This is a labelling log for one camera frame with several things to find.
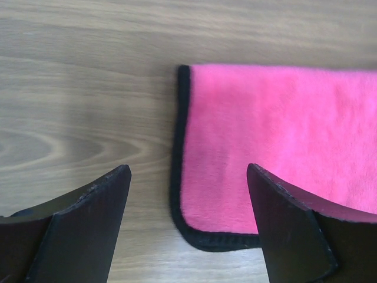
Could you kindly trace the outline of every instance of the black towel border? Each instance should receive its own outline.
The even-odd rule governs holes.
[[[174,132],[173,155],[170,175],[170,212],[177,229],[193,247],[207,252],[226,252],[259,248],[258,235],[227,232],[205,232],[190,227],[181,211],[181,174],[184,136],[190,105],[191,70],[181,65],[177,71],[178,113]]]

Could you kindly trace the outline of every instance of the pink fabric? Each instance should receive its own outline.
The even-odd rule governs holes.
[[[377,213],[377,73],[193,66],[181,184],[187,224],[257,233],[249,163]]]

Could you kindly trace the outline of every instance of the wooden surface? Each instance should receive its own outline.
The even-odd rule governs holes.
[[[0,0],[0,214],[133,171],[109,282],[268,282],[168,212],[178,64],[377,67],[375,0]]]

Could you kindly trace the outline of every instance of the black plastic part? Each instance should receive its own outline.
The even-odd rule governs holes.
[[[255,164],[247,178],[270,283],[377,281],[377,215],[322,199]]]
[[[238,249],[259,248],[258,235],[227,232],[205,232],[186,223],[181,211],[181,174],[184,137],[190,107],[191,70],[181,65],[177,72],[178,112],[174,133],[170,176],[170,210],[176,227],[193,247],[209,252],[226,252]]]
[[[0,282],[107,282],[130,181],[130,169],[122,165],[66,195],[0,218]]]

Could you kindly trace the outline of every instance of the folded cloth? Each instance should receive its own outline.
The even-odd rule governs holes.
[[[193,246],[259,246],[246,181],[257,163],[377,213],[377,72],[255,65],[178,69],[170,205]]]

